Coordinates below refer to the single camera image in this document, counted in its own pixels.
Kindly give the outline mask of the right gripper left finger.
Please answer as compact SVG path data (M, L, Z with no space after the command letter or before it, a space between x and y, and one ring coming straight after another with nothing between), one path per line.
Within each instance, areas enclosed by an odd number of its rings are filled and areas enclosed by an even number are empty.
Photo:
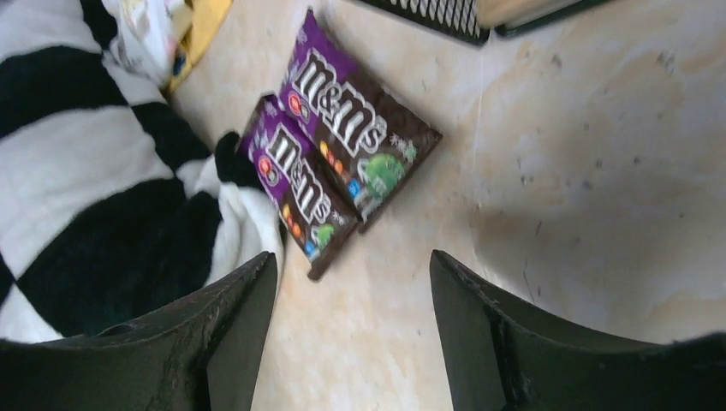
M4 410L248 410L277 290L261 253L95 336L1 343Z

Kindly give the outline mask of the purple m&m bag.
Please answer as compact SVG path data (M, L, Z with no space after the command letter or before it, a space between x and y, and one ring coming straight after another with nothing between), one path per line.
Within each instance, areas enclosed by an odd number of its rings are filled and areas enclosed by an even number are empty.
M318 281L360 223L334 186L328 164L273 94L260 97L240 151L306 255L311 265L307 277Z
M340 48L308 9L278 93L368 231L442 140Z

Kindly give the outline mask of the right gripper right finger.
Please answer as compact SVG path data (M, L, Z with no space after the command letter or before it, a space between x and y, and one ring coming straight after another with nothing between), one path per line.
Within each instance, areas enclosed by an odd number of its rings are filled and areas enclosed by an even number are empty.
M656 344L567 321L435 250L431 292L456 410L722 410L725 335Z

